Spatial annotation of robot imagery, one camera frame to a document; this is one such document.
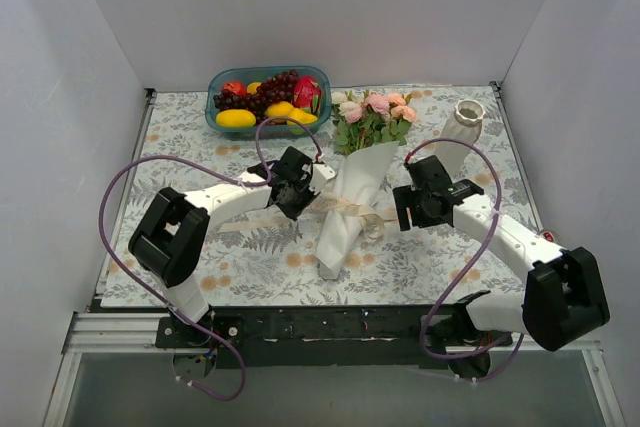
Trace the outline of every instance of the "beige ribbon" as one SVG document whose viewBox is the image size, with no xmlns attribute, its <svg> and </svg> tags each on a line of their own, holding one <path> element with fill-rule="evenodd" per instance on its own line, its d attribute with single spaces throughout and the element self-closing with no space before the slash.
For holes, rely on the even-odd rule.
<svg viewBox="0 0 640 427">
<path fill-rule="evenodd" d="M 337 212 L 344 217 L 358 217 L 365 235 L 372 240 L 384 237 L 385 223 L 398 221 L 398 216 L 395 211 L 388 211 L 386 213 L 378 212 L 373 207 L 356 204 L 331 192 L 322 192 L 304 212 L 324 214 L 330 211 Z M 227 222 L 220 226 L 218 232 L 237 232 L 240 230 L 276 227 L 287 225 L 291 222 L 290 219 L 282 215 L 269 217 L 267 219 Z"/>
</svg>

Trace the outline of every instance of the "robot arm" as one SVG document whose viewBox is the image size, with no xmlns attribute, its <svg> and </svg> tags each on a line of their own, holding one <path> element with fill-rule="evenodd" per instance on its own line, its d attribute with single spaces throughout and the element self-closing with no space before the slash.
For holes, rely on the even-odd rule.
<svg viewBox="0 0 640 427">
<path fill-rule="evenodd" d="M 401 230 L 447 223 L 480 242 L 486 238 L 494 212 L 480 187 L 452 182 L 435 156 L 406 167 L 413 185 L 394 189 Z M 462 299 L 475 330 L 529 334 L 555 351 L 608 322 L 598 266 L 586 249 L 566 250 L 500 214 L 489 250 L 520 278 L 525 292 L 482 291 Z"/>
<path fill-rule="evenodd" d="M 272 178 L 263 187 L 217 184 L 186 194 L 170 187 L 160 190 L 129 241 L 129 251 L 152 274 L 165 298 L 193 322 L 210 310 L 194 276 L 210 220 L 218 225 L 271 205 L 296 220 L 335 177 L 329 166 L 313 162 L 293 147 L 269 167 Z M 259 164 L 238 180 L 249 183 L 266 178 Z"/>
</svg>

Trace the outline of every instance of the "cable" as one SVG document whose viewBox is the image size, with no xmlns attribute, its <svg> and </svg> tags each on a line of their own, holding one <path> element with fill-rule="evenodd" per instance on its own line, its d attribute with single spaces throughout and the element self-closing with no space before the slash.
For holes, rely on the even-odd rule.
<svg viewBox="0 0 640 427">
<path fill-rule="evenodd" d="M 447 288 L 440 295 L 440 297 L 438 297 L 436 302 L 433 304 L 433 307 L 431 308 L 431 310 L 429 310 L 429 313 L 427 314 L 427 317 L 425 318 L 420 328 L 420 337 L 419 337 L 420 347 L 422 348 L 422 351 L 425 354 L 438 360 L 461 360 L 461 359 L 467 359 L 470 357 L 475 357 L 480 354 L 484 354 L 485 352 L 489 351 L 491 348 L 497 345 L 500 345 L 502 342 L 509 339 L 510 337 L 510 334 L 504 334 L 500 336 L 498 339 L 494 340 L 493 342 L 490 342 L 489 344 L 483 347 L 480 347 L 474 350 L 473 352 L 465 352 L 460 354 L 439 354 L 437 352 L 432 352 L 431 350 L 429 350 L 426 345 L 427 328 L 431 324 L 431 320 L 436 315 L 436 313 L 438 312 L 438 310 L 440 309 L 440 307 L 442 306 L 446 298 L 449 296 L 449 294 L 451 294 L 453 289 L 460 283 L 460 281 L 469 272 L 469 270 L 471 270 L 471 268 L 475 265 L 475 263 L 478 261 L 480 256 L 487 250 L 487 248 L 489 247 L 489 244 L 491 243 L 491 239 L 493 238 L 493 235 L 495 234 L 495 231 L 498 227 L 499 210 L 500 210 L 500 205 L 502 204 L 502 185 L 500 184 L 498 173 L 496 172 L 495 168 L 493 167 L 493 164 L 487 158 L 487 156 L 484 153 L 482 153 L 482 151 L 477 147 L 475 147 L 474 145 L 458 139 L 450 139 L 450 138 L 442 137 L 439 139 L 427 140 L 421 143 L 420 145 L 418 145 L 418 147 L 416 147 L 415 149 L 413 149 L 411 152 L 407 154 L 407 156 L 405 157 L 405 164 L 409 163 L 409 160 L 411 159 L 411 157 L 413 157 L 416 154 L 416 152 L 418 152 L 420 149 L 436 142 L 451 142 L 454 144 L 464 145 L 465 147 L 468 147 L 469 149 L 473 150 L 476 154 L 478 154 L 482 158 L 484 163 L 487 165 L 487 167 L 491 171 L 491 176 L 493 177 L 493 180 L 495 181 L 495 184 L 496 184 L 496 201 L 493 206 L 493 210 L 494 210 L 493 220 L 491 222 L 491 226 L 489 227 L 489 231 L 487 232 L 487 236 L 485 237 L 484 241 L 480 244 L 480 247 L 478 248 L 476 253 L 473 255 L 473 257 L 471 257 L 469 262 L 467 262 L 467 264 L 460 271 L 460 273 L 456 275 L 456 277 L 453 279 L 453 281 L 451 281 L 451 283 L 447 286 Z M 521 336 L 521 338 L 518 340 L 513 352 L 511 353 L 507 361 L 502 366 L 500 366 L 500 368 L 497 369 L 495 372 L 493 372 L 492 374 L 486 377 L 483 377 L 483 380 L 489 380 L 494 378 L 511 363 L 511 361 L 517 354 L 518 350 L 520 350 L 520 345 L 522 345 L 523 338 L 524 336 Z"/>
<path fill-rule="evenodd" d="M 302 129 L 309 134 L 309 136 L 311 137 L 311 140 L 313 140 L 313 143 L 316 145 L 316 148 L 318 149 L 318 154 L 317 154 L 317 158 L 320 158 L 322 156 L 322 149 L 320 147 L 320 144 L 318 143 L 318 140 L 315 138 L 315 136 L 313 135 L 313 133 L 309 130 L 309 128 L 307 126 L 305 126 L 304 124 L 302 124 L 301 122 L 298 122 L 295 119 L 290 119 L 288 117 L 271 117 L 269 119 L 264 120 L 263 122 L 260 123 L 260 125 L 258 126 L 258 128 L 256 129 L 256 135 L 255 135 L 255 142 L 256 142 L 256 152 L 258 154 L 258 158 L 260 159 L 260 163 L 264 166 L 266 172 L 267 172 L 267 178 L 262 181 L 262 182 L 246 182 L 243 185 L 245 187 L 262 187 L 265 185 L 268 185 L 269 182 L 271 181 L 271 170 L 269 168 L 269 164 L 267 163 L 267 161 L 264 158 L 264 155 L 262 154 L 262 150 L 260 149 L 260 134 L 262 133 L 262 128 L 269 124 L 272 123 L 274 121 L 277 120 L 288 120 L 291 122 L 294 122 L 296 124 L 298 124 L 300 127 L 302 127 Z M 131 277 L 138 285 L 140 285 L 143 289 L 145 289 L 147 292 L 149 292 L 151 295 L 153 295 L 155 298 L 157 298 L 160 302 L 162 302 L 164 305 L 167 306 L 167 308 L 173 312 L 173 314 L 178 317 L 180 320 L 182 320 L 184 323 L 190 325 L 191 327 L 199 330 L 200 332 L 208 335 L 209 337 L 211 337 L 212 339 L 214 339 L 217 342 L 220 342 L 222 345 L 224 345 L 227 349 L 229 349 L 229 351 L 231 351 L 231 353 L 236 357 L 236 359 L 238 359 L 238 364 L 240 365 L 240 371 L 241 371 L 241 380 L 240 380 L 240 386 L 238 387 L 238 389 L 230 395 L 225 395 L 225 394 L 220 394 L 218 392 L 215 392 L 213 390 L 211 390 L 209 387 L 200 384 L 199 382 L 195 382 L 192 380 L 188 380 L 188 379 L 182 379 L 180 378 L 180 380 L 183 380 L 184 382 L 187 383 L 187 385 L 189 386 L 193 386 L 205 393 L 207 393 L 208 395 L 210 395 L 211 397 L 218 399 L 218 400 L 222 400 L 222 401 L 229 401 L 229 400 L 233 400 L 236 397 L 238 397 L 243 389 L 244 386 L 246 385 L 246 379 L 247 379 L 247 367 L 244 363 L 244 360 L 242 359 L 242 356 L 240 355 L 240 352 L 238 352 L 238 350 L 231 345 L 226 339 L 224 339 L 223 337 L 219 336 L 218 334 L 210 331 L 209 329 L 206 329 L 204 327 L 202 327 L 201 325 L 198 325 L 196 322 L 192 321 L 189 317 L 187 317 L 186 315 L 184 315 L 182 312 L 180 312 L 176 307 L 174 307 L 173 305 L 171 305 L 171 303 L 165 299 L 165 297 L 158 292 L 155 288 L 153 288 L 151 285 L 149 285 L 148 283 L 146 283 L 144 280 L 142 280 L 138 275 L 136 275 L 131 269 L 129 269 L 124 262 L 118 257 L 118 254 L 116 254 L 116 252 L 113 250 L 113 248 L 111 247 L 110 243 L 109 243 L 109 239 L 107 237 L 107 234 L 105 232 L 105 227 L 104 227 L 104 213 L 107 207 L 107 201 L 109 200 L 109 196 L 111 195 L 111 192 L 113 191 L 113 188 L 115 187 L 116 183 L 118 182 L 118 180 L 120 180 L 120 178 L 126 174 L 127 172 L 129 172 L 131 169 L 133 169 L 134 167 L 143 164 L 145 162 L 151 162 L 154 160 L 170 160 L 173 162 L 178 162 L 181 164 L 185 164 L 188 165 L 189 167 L 192 167 L 194 169 L 200 170 L 206 174 L 209 174 L 213 177 L 216 177 L 224 182 L 228 182 L 230 184 L 235 184 L 235 185 L 240 185 L 242 184 L 242 182 L 240 182 L 238 179 L 234 179 L 233 177 L 230 177 L 228 175 L 224 175 L 224 174 L 219 174 L 217 172 L 214 172 L 213 170 L 207 169 L 206 167 L 203 167 L 201 165 L 196 164 L 195 162 L 192 162 L 190 160 L 187 159 L 182 159 L 180 157 L 176 157 L 174 155 L 151 155 L 149 157 L 144 157 L 142 159 L 138 159 L 135 160 L 133 162 L 131 162 L 129 165 L 123 167 L 114 177 L 113 179 L 111 179 L 111 182 L 109 182 L 109 185 L 107 186 L 104 195 L 102 197 L 102 201 L 100 202 L 100 210 L 98 212 L 98 232 L 100 233 L 100 240 L 102 241 L 102 243 L 104 244 L 105 249 L 107 250 L 107 253 L 111 256 L 111 258 L 114 260 L 114 262 L 116 264 L 118 264 L 118 267 L 120 267 L 129 277 Z"/>
</svg>

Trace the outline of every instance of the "white wall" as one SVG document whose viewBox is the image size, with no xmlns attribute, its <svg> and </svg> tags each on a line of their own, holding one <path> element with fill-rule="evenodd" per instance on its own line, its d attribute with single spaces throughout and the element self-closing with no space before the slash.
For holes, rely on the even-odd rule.
<svg viewBox="0 0 640 427">
<path fill-rule="evenodd" d="M 187 90 L 290 63 L 336 85 L 500 80 L 544 0 L 97 1 L 145 86 Z"/>
<path fill-rule="evenodd" d="M 42 422 L 144 91 L 95 0 L 0 0 L 0 424 Z"/>
<path fill-rule="evenodd" d="M 546 0 L 504 83 L 545 225 L 599 260 L 605 361 L 640 425 L 640 0 Z"/>
</svg>

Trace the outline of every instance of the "tabletop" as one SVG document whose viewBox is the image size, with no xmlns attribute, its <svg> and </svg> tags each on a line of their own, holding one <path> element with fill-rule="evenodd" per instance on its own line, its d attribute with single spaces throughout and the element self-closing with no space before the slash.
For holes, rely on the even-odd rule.
<svg viewBox="0 0 640 427">
<path fill-rule="evenodd" d="M 409 85 L 335 90 L 360 92 L 365 89 L 411 93 L 411 106 L 418 113 L 407 135 L 408 145 L 398 149 L 380 187 L 377 210 L 394 209 L 393 187 L 410 182 L 402 165 L 410 147 L 438 137 L 455 104 L 468 98 L 479 101 L 486 109 L 476 146 L 498 171 L 503 186 L 501 210 L 530 229 L 537 229 L 523 177 L 491 87 Z M 226 139 L 207 125 L 204 118 L 206 99 L 206 92 L 158 94 L 147 131 L 143 134 L 141 157 L 177 155 L 231 175 L 239 175 L 257 164 L 253 142 Z M 333 151 L 333 134 L 334 126 L 327 122 L 317 137 L 325 152 L 325 162 L 338 168 L 341 155 Z M 315 152 L 312 142 L 305 137 L 269 139 L 261 145 L 267 159 L 280 158 L 290 145 L 310 156 Z M 433 145 L 425 149 L 424 155 L 433 152 L 429 147 Z M 470 154 L 467 157 L 460 178 L 473 180 L 495 198 L 493 179 L 479 156 Z M 131 190 L 125 193 L 128 195 L 126 210 L 115 246 L 125 264 L 145 281 L 153 283 L 126 247 L 158 190 L 171 186 L 184 192 L 209 187 L 216 182 L 204 173 L 168 161 L 138 166 Z M 275 215 L 279 215 L 279 211 L 273 207 L 234 220 Z M 210 227 L 196 270 L 206 300 L 214 306 L 429 304 L 438 298 L 479 246 L 475 240 L 447 225 L 400 232 L 397 223 L 390 223 L 380 240 L 373 241 L 360 234 L 339 277 L 323 280 L 318 276 L 314 255 L 322 221 L 318 214 L 303 214 L 295 223 L 249 231 L 220 233 L 218 227 Z M 521 291 L 523 286 L 500 260 L 487 252 L 453 291 L 450 301 L 482 289 L 514 292 Z M 158 305 L 155 298 L 115 263 L 110 265 L 103 307 Z"/>
</svg>

